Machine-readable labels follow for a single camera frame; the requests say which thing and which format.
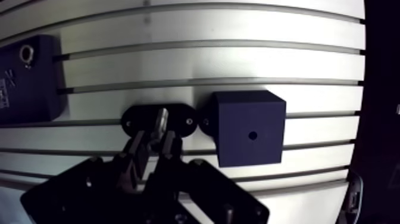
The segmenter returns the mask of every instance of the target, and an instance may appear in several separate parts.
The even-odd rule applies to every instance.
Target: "white slatwall panel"
[[[247,191],[263,191],[268,189],[290,188],[301,185],[311,185],[321,182],[343,180],[347,178],[348,170],[340,170],[314,175],[297,176],[294,178],[269,179],[264,181],[238,182]]]
[[[232,77],[363,80],[364,65],[362,55],[284,48],[164,49],[63,64],[67,87]]]
[[[32,0],[12,0],[12,1],[4,0],[0,2],[0,13],[29,1]]]
[[[57,120],[119,119],[133,104],[185,103],[198,107],[215,91],[263,90],[286,101],[287,113],[356,111],[361,109],[361,86],[224,85],[131,89],[68,96],[68,108]]]
[[[269,194],[267,191],[265,195],[256,197],[270,209],[268,224],[321,224],[332,223],[336,219],[346,190],[347,184],[343,183],[331,187],[283,191],[279,194]],[[23,191],[0,188],[2,223],[31,224],[19,203],[22,194]],[[201,223],[211,223],[193,202],[182,200],[182,203]]]
[[[0,13],[26,1],[0,2]],[[238,183],[248,191],[344,180],[346,169],[331,168],[347,166],[354,146],[330,145],[357,135],[358,116],[338,114],[361,109],[363,87],[354,81],[364,76],[365,58],[356,53],[365,48],[365,26],[358,18],[364,18],[362,0],[45,0],[4,12],[0,43],[56,35],[62,53],[72,53],[71,60],[62,61],[66,87],[79,94],[67,95],[57,127],[0,128],[0,150],[8,151],[0,153],[0,182],[41,183],[45,176],[40,175],[59,174],[87,158],[69,153],[117,152],[128,139],[118,125],[62,125],[119,119],[134,104],[198,107],[214,91],[253,89],[268,89],[286,100],[284,144],[296,149],[284,151],[280,164],[220,170],[230,178],[284,175]],[[207,42],[199,47],[192,41]],[[303,115],[315,117],[293,118]],[[185,151],[215,150],[200,130],[183,146]],[[58,150],[65,155],[52,155]],[[216,155],[183,159],[193,158],[218,168]],[[156,161],[151,159],[146,175]],[[324,169],[331,171],[315,173]],[[257,197],[271,210],[269,224],[334,223],[347,185],[330,184]],[[0,188],[0,223],[30,223],[19,205],[20,194]],[[190,201],[183,202],[207,223]]]
[[[0,187],[0,223],[32,224],[20,203],[23,191]]]
[[[297,145],[354,139],[358,117],[286,119],[284,144]],[[128,136],[121,126],[27,127],[0,129],[0,148],[121,151]],[[184,150],[214,150],[200,130],[183,139]]]
[[[166,4],[188,4],[188,3],[203,3],[203,2],[234,2],[234,3],[250,3],[250,4],[266,4],[266,5],[281,5],[297,8],[308,8],[311,10],[326,11],[349,15],[356,18],[364,18],[364,2],[362,0],[151,0],[152,5]]]
[[[7,9],[10,5],[14,6],[17,1],[23,0],[7,0],[0,3],[0,10]],[[353,17],[364,18],[364,3],[362,0],[312,0],[312,1],[297,1],[297,0],[205,0],[205,1],[189,1],[189,0],[157,0],[150,1],[151,5],[168,5],[175,3],[200,3],[200,2],[235,2],[235,3],[255,3],[255,4],[271,4],[284,5],[299,8],[310,8],[313,10],[328,11],[337,14],[350,15]],[[143,0],[46,0],[39,1],[27,8],[19,9],[18,11],[4,15],[0,20],[0,27],[5,27],[0,33],[0,39],[24,32],[26,30],[36,29],[41,26],[59,23],[61,21],[80,18],[87,15],[94,15],[115,10],[123,10],[126,8],[142,7]]]
[[[336,221],[346,190],[347,184],[342,184],[258,198],[270,209],[268,224],[328,224]],[[184,200],[184,206],[201,223],[212,223],[193,202]]]
[[[364,49],[365,27],[347,21],[292,13],[190,10],[129,15],[77,24],[63,28],[60,38],[63,53],[140,43],[221,39],[316,43]]]
[[[354,145],[348,144],[303,150],[288,150],[282,153],[281,163],[246,167],[219,168],[216,155],[187,155],[184,156],[182,160],[189,162],[196,158],[203,158],[226,176],[230,178],[242,178],[347,166],[351,162],[353,147]],[[143,178],[146,179],[148,177],[149,173],[155,169],[156,164],[156,161],[150,161],[148,163]]]
[[[354,146],[352,144],[348,144],[333,147],[289,150],[283,152],[281,163],[257,166],[219,168],[216,155],[186,155],[183,156],[182,160],[189,162],[195,158],[203,158],[229,178],[246,178],[282,175],[285,173],[307,172],[328,169],[332,167],[347,166],[351,161],[353,147]],[[103,158],[105,161],[110,161],[112,159],[112,157]],[[88,159],[87,156],[0,153],[0,170],[38,173],[41,175],[58,175],[74,165],[85,161],[86,159]],[[150,159],[143,177],[144,180],[148,178],[150,172],[154,171],[156,164],[157,160]],[[270,181],[257,182],[254,185],[250,182],[247,182],[245,185],[243,185],[243,187],[265,189],[267,186],[273,184],[274,183]],[[280,183],[275,183],[275,185],[277,184],[284,185],[289,183],[287,181],[281,181]]]
[[[244,181],[244,182],[237,182],[237,184],[243,189],[246,189],[247,191],[264,191],[268,189],[291,188],[294,186],[311,185],[321,182],[343,180],[347,177],[347,174],[348,170],[338,170],[338,171],[324,172],[313,175],[266,179],[260,181]],[[47,181],[47,178],[33,178],[30,176],[0,173],[0,184],[1,180],[17,181],[17,182],[24,182],[36,185]]]

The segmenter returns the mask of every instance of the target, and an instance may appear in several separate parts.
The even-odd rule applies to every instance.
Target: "metal piece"
[[[155,122],[155,127],[153,132],[150,134],[150,141],[146,144],[146,149],[148,152],[152,151],[152,147],[161,142],[165,134],[165,130],[167,129],[168,122],[168,111],[165,108],[162,108],[158,111],[157,119]]]
[[[20,60],[25,64],[25,68],[30,69],[35,50],[30,45],[23,45],[20,48]]]
[[[14,78],[15,78],[15,77],[14,77],[13,71],[12,71],[11,69],[8,69],[8,70],[4,71],[4,73],[5,73],[5,75],[6,75],[7,79],[8,79],[8,81],[10,82],[11,86],[12,86],[12,87],[15,87],[16,84],[15,84],[15,81],[14,81]]]
[[[167,136],[165,137],[164,145],[161,150],[161,153],[164,156],[166,157],[171,156],[172,145],[175,137],[176,137],[175,132],[172,131],[167,132]]]
[[[136,136],[133,140],[133,143],[131,144],[131,146],[128,150],[129,154],[133,154],[133,155],[136,154],[136,151],[138,150],[138,147],[139,147],[140,143],[142,142],[142,138],[143,138],[144,134],[145,134],[145,132],[143,130],[139,131],[136,134]]]
[[[157,119],[155,122],[154,131],[151,133],[152,139],[161,140],[167,130],[168,110],[162,108],[158,111]]]

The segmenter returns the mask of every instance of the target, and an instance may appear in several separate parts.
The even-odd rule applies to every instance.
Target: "black bracket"
[[[134,105],[121,118],[125,133],[134,138],[138,131],[153,131],[158,112],[168,111],[167,130],[180,137],[191,135],[197,128],[196,110],[186,104]]]

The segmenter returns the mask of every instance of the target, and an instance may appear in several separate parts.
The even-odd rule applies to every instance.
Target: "dark background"
[[[400,223],[400,3],[365,0],[364,99],[351,169],[364,180],[359,223]]]

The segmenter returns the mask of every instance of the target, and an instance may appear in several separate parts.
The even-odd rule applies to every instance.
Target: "black mounting plate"
[[[181,137],[187,137],[196,130],[196,110],[186,104],[134,105],[122,115],[122,128],[133,138],[140,130],[151,132],[162,108],[168,111],[167,130],[173,130]]]

